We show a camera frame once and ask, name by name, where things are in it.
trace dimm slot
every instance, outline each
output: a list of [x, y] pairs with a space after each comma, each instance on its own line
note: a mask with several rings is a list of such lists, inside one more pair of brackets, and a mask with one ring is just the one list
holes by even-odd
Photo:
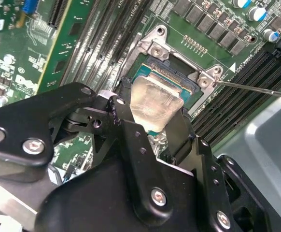
[[[119, 0], [115, 0], [112, 2], [112, 5], [110, 7], [109, 13], [107, 15], [107, 17], [104, 19], [103, 24], [101, 25], [101, 29], [100, 29], [100, 34], [97, 35], [97, 37], [95, 38], [95, 40], [92, 43], [92, 47], [90, 49], [95, 49], [96, 46], [98, 45], [98, 43], [101, 40], [102, 35], [105, 33], [105, 29], [108, 27], [108, 25], [111, 23], [111, 16], [114, 13], [114, 10], [116, 8], [116, 6], [119, 4]], [[120, 20], [120, 15], [122, 13], [122, 10], [119, 11], [118, 15], [117, 15], [117, 19], [116, 21]], [[112, 27], [111, 31], [108, 34], [111, 34], [114, 30], [114, 27]], [[107, 37], [106, 39], [102, 42], [101, 46], [103, 47], [105, 45], [105, 42], [107, 41]], [[91, 86], [92, 81], [95, 79], [101, 64], [103, 63], [104, 60], [104, 56], [101, 52], [98, 53], [97, 55], [97, 60], [95, 62], [95, 64], [93, 65], [92, 69], [90, 70], [90, 73], [87, 75], [87, 81], [86, 81], [86, 85]]]
[[[279, 83], [275, 86], [276, 89], [280, 89], [281, 88], [281, 80], [279, 81]], [[263, 95], [263, 97], [261, 99], [259, 99], [259, 101], [250, 107], [250, 111], [246, 112], [247, 115], [243, 115], [240, 120], [238, 120], [239, 124], [240, 122], [242, 122], [247, 116], [249, 116], [249, 114], [251, 112], [254, 112], [256, 109], [258, 109], [265, 101], [267, 101], [270, 98], [269, 95]], [[215, 139], [213, 139], [213, 144], [217, 144], [218, 142], [220, 142], [228, 133], [230, 133], [233, 130], [234, 126], [229, 127], [224, 133], [219, 134], [218, 137], [216, 137]]]
[[111, 4], [111, 0], [106, 0], [104, 2], [103, 8], [102, 8], [100, 14], [98, 15], [98, 18], [93, 27], [93, 31], [91, 32], [91, 35], [87, 41], [86, 52], [83, 53], [83, 55], [80, 59], [79, 66], [77, 67], [77, 71], [76, 71], [76, 74], [75, 74], [72, 82], [80, 82], [83, 77], [81, 74], [84, 73], [84, 71], [86, 70], [86, 67], [87, 67], [89, 59], [90, 59], [90, 54], [88, 52], [88, 49], [91, 46], [92, 41], [98, 32], [98, 29], [100, 30], [99, 26], [100, 26], [101, 22], [103, 21], [104, 15], [107, 14], [107, 9], [109, 8], [110, 4]]
[[99, 4], [100, 4], [100, 0], [96, 0], [96, 1], [94, 2], [93, 6], [92, 6], [92, 9], [91, 9], [91, 11], [90, 11], [90, 14], [89, 14], [89, 16], [88, 16], [88, 18], [87, 18], [87, 21], [86, 21], [86, 23], [85, 23], [84, 29], [83, 29], [83, 31], [82, 31], [80, 37], [79, 37], [79, 40], [78, 40], [78, 44], [79, 44], [80, 46], [79, 46], [79, 47], [76, 47], [76, 48], [74, 49], [74, 51], [73, 51], [73, 54], [72, 54], [72, 56], [71, 56], [71, 58], [70, 58], [70, 60], [69, 60], [68, 66], [67, 66], [67, 68], [66, 68], [66, 70], [65, 70], [65, 72], [64, 72], [64, 74], [63, 74], [62, 79], [61, 79], [61, 83], [60, 83], [61, 86], [67, 84], [67, 80], [68, 80], [68, 78], [69, 78], [69, 76], [70, 76], [70, 72], [71, 72], [73, 66], [75, 65], [74, 61], [75, 61], [76, 58], [77, 58], [77, 55], [78, 55], [78, 52], [79, 52], [79, 48], [80, 48], [81, 45], [83, 44], [83, 42], [84, 42], [84, 40], [85, 40], [85, 38], [86, 38], [86, 36], [87, 36], [87, 34], [88, 34], [88, 31], [89, 31], [90, 26], [91, 26], [91, 24], [92, 24], [93, 17], [94, 17], [94, 15], [96, 14], [96, 11], [97, 11], [97, 9], [98, 9], [98, 5], [99, 5]]
[[[277, 80], [275, 77], [280, 74], [281, 74], [281, 68], [276, 70], [276, 72], [274, 72], [264, 83], [259, 85], [259, 87], [260, 88], [271, 87], [272, 83], [274, 83]], [[215, 125], [215, 128], [217, 130], [221, 130], [222, 127], [225, 126], [227, 122], [228, 123], [232, 122], [232, 120], [234, 120], [234, 118], [237, 117], [238, 115], [244, 114], [246, 111], [245, 108], [250, 106], [251, 102], [253, 102], [254, 99], [259, 96], [257, 93], [250, 92], [247, 90], [240, 91], [240, 94], [241, 94], [240, 96], [242, 97], [242, 99], [244, 99], [244, 101], [242, 99], [235, 98], [234, 103], [229, 104], [224, 108], [224, 110], [226, 112], [230, 112], [230, 114], [227, 114], [228, 117], [224, 119], [220, 117], [217, 118], [216, 125]], [[203, 131], [201, 133], [204, 136], [208, 137], [209, 139], [211, 139], [213, 135], [215, 135], [215, 133], [213, 133], [212, 131]]]
[[[255, 59], [252, 59], [237, 77], [244, 79], [243, 83], [246, 85], [279, 90], [281, 88], [281, 61], [264, 50], [254, 57]], [[220, 103], [219, 96], [215, 98], [193, 122], [197, 122], [198, 125], [196, 133], [211, 145], [220, 142], [238, 124], [242, 126], [242, 122], [257, 109], [257, 106], [270, 98], [269, 95], [231, 87], [225, 87], [222, 91], [230, 95], [224, 96], [223, 103]], [[207, 112], [210, 115], [205, 120], [201, 120]]]
[[[270, 68], [272, 68], [272, 66], [277, 63], [278, 63], [277, 60], [271, 60], [270, 62], [266, 63], [265, 66], [260, 71], [258, 71], [257, 73], [254, 73], [254, 76], [257, 76], [257, 78], [252, 78], [252, 79], [250, 79], [249, 82], [247, 82], [245, 84], [248, 86], [258, 87], [258, 83], [263, 80], [265, 75], [267, 75], [266, 70], [270, 70]], [[242, 94], [245, 93], [245, 91], [243, 89], [235, 89], [235, 88], [232, 88], [232, 89], [233, 89], [233, 92], [231, 94], [232, 100], [225, 101], [222, 104], [220, 104], [219, 106], [217, 106], [215, 108], [215, 110], [213, 112], [211, 112], [210, 120], [204, 121], [203, 124], [212, 125], [213, 121], [219, 120], [219, 117], [217, 118], [217, 116], [220, 116], [220, 118], [222, 118], [224, 115], [224, 112], [228, 108], [230, 108], [232, 105], [236, 104], [236, 102], [239, 102], [243, 98]], [[206, 127], [202, 127], [199, 130], [199, 133], [203, 133], [203, 131], [207, 132]]]
[[[244, 84], [244, 82], [247, 80], [247, 76], [251, 76], [251, 74], [257, 69], [257, 67], [259, 67], [260, 64], [264, 63], [267, 59], [268, 59], [268, 55], [266, 55], [266, 52], [260, 52], [259, 54], [256, 54], [249, 62], [250, 67], [248, 69], [244, 68], [242, 71], [240, 71], [232, 79], [232, 82], [238, 83], [238, 84]], [[232, 93], [235, 90], [236, 89], [231, 88], [231, 87], [224, 87], [224, 89], [218, 94], [218, 96], [214, 99], [214, 101], [216, 102], [216, 104], [221, 105], [224, 101], [226, 101], [232, 95]], [[205, 110], [203, 111], [203, 114], [205, 116], [209, 117], [210, 114], [214, 113], [214, 110], [216, 109], [215, 106], [216, 105], [214, 105], [214, 107], [206, 107]], [[204, 123], [205, 119], [196, 117], [193, 120], [193, 126], [194, 126], [195, 130], [197, 130], [201, 126], [200, 122]]]
[[[274, 86], [272, 87], [276, 90], [281, 88], [281, 80]], [[224, 125], [224, 131], [222, 133], [216, 134], [214, 137], [209, 138], [211, 144], [216, 145], [218, 144], [226, 135], [228, 135], [239, 123], [244, 121], [246, 117], [248, 117], [251, 113], [253, 113], [256, 109], [258, 109], [265, 101], [267, 101], [270, 98], [270, 95], [260, 95], [256, 93], [257, 98], [248, 105], [242, 112], [243, 114], [241, 115], [240, 118], [237, 118], [235, 121], [232, 121], [226, 126], [225, 130], [225, 125]]]
[[137, 12], [131, 19], [130, 24], [124, 32], [124, 36], [120, 40], [120, 43], [117, 46], [116, 51], [114, 52], [114, 55], [112, 57], [112, 63], [117, 63], [122, 57], [122, 54], [124, 53], [125, 49], [128, 47], [128, 44], [131, 41], [129, 40], [129, 37], [133, 34], [133, 31], [137, 30], [138, 24], [141, 22], [146, 12], [149, 10], [152, 2], [153, 0], [143, 0], [143, 2], [138, 7]]

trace white capacitor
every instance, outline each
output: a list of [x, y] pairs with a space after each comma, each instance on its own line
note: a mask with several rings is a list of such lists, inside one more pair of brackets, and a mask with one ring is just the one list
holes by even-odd
[[235, 8], [246, 8], [251, 3], [251, 0], [233, 0]]
[[6, 64], [14, 64], [15, 63], [15, 57], [11, 54], [7, 54], [7, 55], [4, 55], [3, 61]]
[[268, 42], [274, 43], [279, 39], [279, 33], [273, 31], [272, 29], [266, 29], [263, 32], [263, 38]]
[[266, 9], [264, 7], [254, 6], [248, 11], [248, 19], [250, 21], [262, 21], [266, 17]]
[[3, 107], [4, 105], [6, 105], [8, 103], [8, 99], [5, 96], [0, 96], [0, 107]]

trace pcie slot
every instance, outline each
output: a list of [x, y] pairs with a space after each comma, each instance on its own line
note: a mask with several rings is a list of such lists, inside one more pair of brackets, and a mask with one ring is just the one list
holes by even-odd
[[48, 18], [48, 25], [57, 29], [69, 0], [55, 0]]
[[[252, 73], [256, 71], [256, 69], [262, 65], [267, 59], [269, 58], [268, 54], [266, 52], [262, 52], [259, 54], [256, 54], [250, 63], [248, 64], [249, 68], [244, 68], [240, 73], [238, 73], [233, 79], [232, 82], [238, 83], [238, 84], [245, 84], [245, 81], [248, 77], [251, 76]], [[224, 87], [224, 89], [219, 93], [219, 95], [214, 99], [216, 104], [221, 105], [223, 104], [235, 91], [236, 89], [231, 87]], [[215, 110], [217, 109], [217, 105], [214, 105], [214, 109], [211, 107], [205, 108], [205, 110], [202, 112], [206, 118], [208, 118], [210, 115], [215, 114]], [[207, 119], [204, 119], [203, 117], [197, 117], [193, 121], [193, 127], [195, 130], [197, 130], [202, 124], [205, 123]]]
[[75, 65], [75, 60], [77, 58], [77, 55], [78, 55], [78, 52], [79, 52], [79, 49], [81, 47], [81, 45], [83, 44], [85, 38], [87, 37], [87, 34], [88, 34], [88, 31], [90, 29], [90, 26], [92, 24], [92, 20], [96, 14], [96, 11], [97, 11], [97, 8], [98, 8], [98, 5], [100, 4], [100, 0], [96, 0], [92, 6], [92, 9], [90, 10], [90, 14], [87, 18], [87, 21], [86, 21], [86, 24], [84, 26], [84, 29], [83, 29], [83, 32], [81, 33], [80, 37], [79, 37], [79, 40], [78, 40], [78, 47], [76, 47], [73, 51], [73, 54], [69, 60], [69, 64], [64, 72], [64, 75], [62, 77], [62, 80], [61, 80], [61, 84], [60, 85], [65, 85], [67, 84], [67, 80], [68, 80], [68, 77], [70, 75], [70, 72], [73, 68], [73, 66]]
[[[277, 60], [271, 60], [270, 62], [266, 63], [261, 70], [258, 70], [257, 73], [254, 73], [254, 76], [256, 76], [256, 78], [250, 79], [245, 84], [248, 86], [258, 86], [258, 83], [263, 81], [264, 76], [267, 75], [268, 71], [271, 70], [272, 66], [274, 66], [278, 63], [279, 62]], [[235, 88], [231, 88], [231, 90], [233, 90], [233, 92], [232, 92], [231, 96], [229, 96], [229, 97], [231, 97], [232, 100], [231, 101], [225, 100], [222, 104], [215, 107], [215, 110], [211, 112], [210, 118], [208, 120], [204, 121], [203, 125], [204, 124], [212, 125], [214, 121], [217, 121], [217, 120], [219, 120], [219, 118], [222, 118], [224, 112], [227, 111], [233, 105], [235, 105], [237, 102], [241, 101], [243, 99], [243, 94], [246, 92], [242, 89], [235, 89]], [[208, 132], [207, 130], [208, 129], [206, 128], [206, 126], [203, 126], [199, 130], [199, 133], [203, 133], [203, 132], [206, 133], [206, 132]]]

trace black plastic bracket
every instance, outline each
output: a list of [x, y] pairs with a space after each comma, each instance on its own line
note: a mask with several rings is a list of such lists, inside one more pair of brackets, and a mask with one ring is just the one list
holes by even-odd
[[[194, 139], [191, 153], [180, 167], [191, 170], [197, 178], [197, 223], [204, 231], [242, 231], [234, 221], [221, 167], [214, 161], [210, 145], [200, 137]], [[228, 218], [227, 226], [218, 220], [218, 212]]]
[[[54, 155], [53, 139], [64, 117], [90, 106], [95, 97], [87, 86], [72, 83], [0, 108], [0, 130], [4, 133], [0, 141], [0, 178], [20, 182], [41, 179]], [[31, 138], [44, 146], [40, 154], [23, 150], [23, 143]]]

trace ram slot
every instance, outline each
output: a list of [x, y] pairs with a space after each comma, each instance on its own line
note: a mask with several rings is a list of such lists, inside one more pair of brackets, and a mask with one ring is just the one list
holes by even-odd
[[74, 81], [76, 82], [86, 82], [86, 78], [83, 78], [85, 75], [85, 72], [87, 70], [87, 66], [89, 64], [89, 61], [91, 59], [91, 56], [94, 53], [94, 50], [96, 49], [99, 41], [102, 39], [103, 34], [105, 33], [105, 30], [107, 26], [109, 25], [110, 18], [118, 5], [119, 0], [109, 1], [107, 4], [107, 8], [105, 10], [105, 13], [97, 26], [97, 31], [95, 35], [92, 37], [90, 42], [88, 43], [87, 51], [83, 54], [81, 65], [77, 71], [77, 74], [75, 76], [76, 79]]
[[96, 0], [94, 2], [93, 6], [92, 6], [92, 9], [91, 9], [90, 14], [89, 14], [89, 16], [87, 18], [86, 24], [84, 26], [83, 32], [81, 33], [81, 35], [79, 37], [77, 45], [76, 45], [76, 47], [75, 47], [75, 49], [73, 51], [73, 54], [72, 54], [72, 56], [71, 56], [71, 58], [69, 60], [68, 66], [67, 66], [67, 68], [66, 68], [66, 70], [64, 72], [64, 75], [62, 77], [61, 84], [60, 84], [61, 86], [68, 83], [68, 79], [69, 79], [69, 77], [71, 75], [71, 71], [72, 71], [73, 67], [75, 67], [75, 62], [76, 62], [77, 57], [79, 55], [80, 49], [83, 46], [83, 44], [87, 43], [88, 40], [89, 40], [88, 32], [90, 30], [90, 27], [92, 25], [94, 16], [95, 16], [95, 14], [97, 12], [97, 9], [98, 9], [98, 6], [99, 6], [100, 2], [101, 2], [100, 0]]

